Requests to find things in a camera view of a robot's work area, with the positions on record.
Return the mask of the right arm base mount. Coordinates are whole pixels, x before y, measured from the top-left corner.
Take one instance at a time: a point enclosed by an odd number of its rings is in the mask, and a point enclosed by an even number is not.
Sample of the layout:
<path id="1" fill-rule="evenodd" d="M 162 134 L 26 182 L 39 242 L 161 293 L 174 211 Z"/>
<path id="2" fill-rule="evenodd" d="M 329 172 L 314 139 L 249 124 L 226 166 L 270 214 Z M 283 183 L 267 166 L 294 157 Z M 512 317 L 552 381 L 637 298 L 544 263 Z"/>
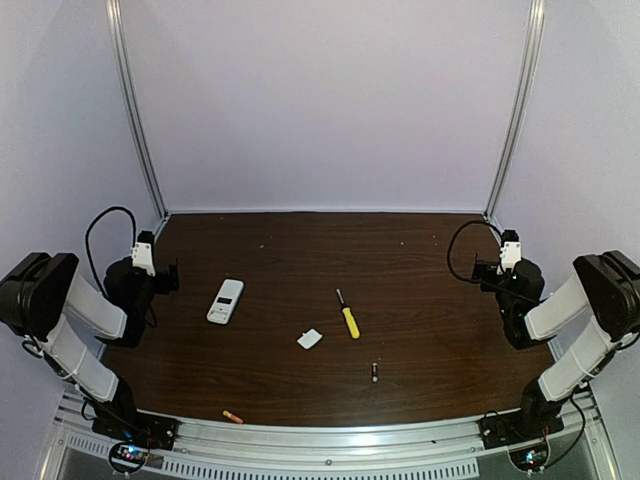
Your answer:
<path id="1" fill-rule="evenodd" d="M 485 413 L 477 422 L 483 446 L 486 450 L 506 447 L 508 460 L 521 472 L 528 475 L 542 472 L 551 457 L 549 437 L 561 432 L 564 423 L 559 417 L 553 417 L 527 428 L 520 420 L 519 411 Z"/>

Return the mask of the black battery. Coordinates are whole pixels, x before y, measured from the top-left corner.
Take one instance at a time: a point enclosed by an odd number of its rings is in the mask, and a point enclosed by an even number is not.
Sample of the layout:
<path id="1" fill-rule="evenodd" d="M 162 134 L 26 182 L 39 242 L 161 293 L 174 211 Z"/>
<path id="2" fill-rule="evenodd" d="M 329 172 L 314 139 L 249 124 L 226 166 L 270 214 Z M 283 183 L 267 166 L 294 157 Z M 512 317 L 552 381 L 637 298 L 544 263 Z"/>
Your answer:
<path id="1" fill-rule="evenodd" d="M 377 383 L 379 381 L 379 366 L 378 363 L 373 362 L 371 364 L 371 381 L 372 383 Z"/>

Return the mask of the orange battery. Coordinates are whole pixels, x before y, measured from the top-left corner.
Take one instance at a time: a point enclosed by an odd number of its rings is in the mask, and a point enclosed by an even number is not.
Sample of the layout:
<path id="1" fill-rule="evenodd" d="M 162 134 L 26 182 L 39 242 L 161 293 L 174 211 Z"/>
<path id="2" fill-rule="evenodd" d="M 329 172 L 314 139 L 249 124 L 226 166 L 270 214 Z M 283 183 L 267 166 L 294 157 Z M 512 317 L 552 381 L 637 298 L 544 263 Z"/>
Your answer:
<path id="1" fill-rule="evenodd" d="M 228 411 L 228 410 L 224 410 L 222 412 L 222 414 L 228 418 L 229 420 L 231 420 L 232 422 L 236 423 L 236 424 L 243 424 L 244 420 L 242 418 L 240 418 L 239 416 L 235 415 L 234 413 Z"/>

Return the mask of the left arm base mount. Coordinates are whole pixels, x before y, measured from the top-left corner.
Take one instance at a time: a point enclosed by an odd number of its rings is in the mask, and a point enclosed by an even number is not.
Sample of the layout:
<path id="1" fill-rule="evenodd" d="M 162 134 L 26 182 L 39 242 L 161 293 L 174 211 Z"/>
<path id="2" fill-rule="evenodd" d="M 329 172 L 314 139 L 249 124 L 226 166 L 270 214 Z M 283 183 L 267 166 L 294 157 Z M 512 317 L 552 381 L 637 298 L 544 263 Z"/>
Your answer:
<path id="1" fill-rule="evenodd" d="M 175 418 L 138 412 L 133 423 L 108 413 L 96 413 L 92 431 L 115 443 L 109 448 L 107 461 L 117 473 L 129 477 L 140 471 L 156 450 L 171 451 L 179 421 Z"/>

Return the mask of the white remote control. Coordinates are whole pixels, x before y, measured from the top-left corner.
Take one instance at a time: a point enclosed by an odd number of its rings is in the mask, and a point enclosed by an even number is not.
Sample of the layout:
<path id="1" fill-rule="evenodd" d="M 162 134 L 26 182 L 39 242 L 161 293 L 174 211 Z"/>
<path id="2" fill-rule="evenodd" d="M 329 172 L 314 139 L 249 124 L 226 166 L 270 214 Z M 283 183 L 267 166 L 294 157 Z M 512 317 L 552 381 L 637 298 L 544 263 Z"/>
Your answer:
<path id="1" fill-rule="evenodd" d="M 206 314 L 206 320 L 218 325 L 228 324 L 243 290 L 243 281 L 237 279 L 225 279 Z"/>

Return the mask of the yellow handled screwdriver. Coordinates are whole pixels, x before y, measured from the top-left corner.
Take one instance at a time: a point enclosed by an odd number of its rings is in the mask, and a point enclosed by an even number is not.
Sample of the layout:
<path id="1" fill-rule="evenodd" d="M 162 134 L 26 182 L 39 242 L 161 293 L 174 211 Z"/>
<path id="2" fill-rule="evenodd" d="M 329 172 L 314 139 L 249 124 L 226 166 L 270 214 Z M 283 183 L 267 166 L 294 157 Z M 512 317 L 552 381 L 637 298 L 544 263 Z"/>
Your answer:
<path id="1" fill-rule="evenodd" d="M 340 303 L 341 313 L 345 320 L 349 334 L 352 339 L 357 340 L 360 338 L 360 330 L 357 325 L 356 319 L 351 311 L 351 308 L 347 305 L 340 288 L 336 289 L 336 295 Z"/>

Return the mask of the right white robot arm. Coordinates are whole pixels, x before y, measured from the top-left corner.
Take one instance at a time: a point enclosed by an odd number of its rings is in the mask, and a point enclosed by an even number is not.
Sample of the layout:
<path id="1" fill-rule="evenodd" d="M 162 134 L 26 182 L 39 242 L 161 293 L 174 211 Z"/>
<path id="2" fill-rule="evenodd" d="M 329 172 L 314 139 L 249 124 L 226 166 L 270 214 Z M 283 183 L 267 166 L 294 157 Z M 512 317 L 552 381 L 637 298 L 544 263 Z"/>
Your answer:
<path id="1" fill-rule="evenodd" d="M 472 281 L 495 295 L 504 334 L 517 350 L 587 320 L 561 358 L 523 391 L 520 412 L 527 420 L 556 414 L 575 387 L 639 332 L 639 265 L 618 250 L 575 258 L 573 273 L 546 298 L 541 269 L 524 258 L 506 266 L 477 259 Z"/>

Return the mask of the white battery cover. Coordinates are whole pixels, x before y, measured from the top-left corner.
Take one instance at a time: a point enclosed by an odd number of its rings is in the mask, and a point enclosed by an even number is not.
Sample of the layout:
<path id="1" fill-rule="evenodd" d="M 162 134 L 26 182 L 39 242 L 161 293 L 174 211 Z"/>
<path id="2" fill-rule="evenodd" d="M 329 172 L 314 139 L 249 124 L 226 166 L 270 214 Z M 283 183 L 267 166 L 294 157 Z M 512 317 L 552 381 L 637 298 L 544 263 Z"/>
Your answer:
<path id="1" fill-rule="evenodd" d="M 321 334 L 316 329 L 312 328 L 303 332 L 300 337 L 297 339 L 297 344 L 301 346 L 304 350 L 310 350 L 313 348 L 318 342 L 323 339 L 324 335 Z"/>

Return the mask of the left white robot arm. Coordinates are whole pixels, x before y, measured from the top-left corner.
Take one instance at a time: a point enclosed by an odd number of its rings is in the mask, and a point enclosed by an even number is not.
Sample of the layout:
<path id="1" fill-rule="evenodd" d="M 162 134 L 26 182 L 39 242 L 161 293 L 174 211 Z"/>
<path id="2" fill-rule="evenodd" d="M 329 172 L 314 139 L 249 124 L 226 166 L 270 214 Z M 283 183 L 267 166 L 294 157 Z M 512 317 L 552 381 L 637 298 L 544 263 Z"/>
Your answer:
<path id="1" fill-rule="evenodd" d="M 99 292 L 75 254 L 32 252 L 1 269 L 1 322 L 99 408 L 131 420 L 137 414 L 132 388 L 96 348 L 137 348 L 158 324 L 155 297 L 178 288 L 176 264 L 152 273 L 124 258 L 108 267 L 106 290 Z"/>

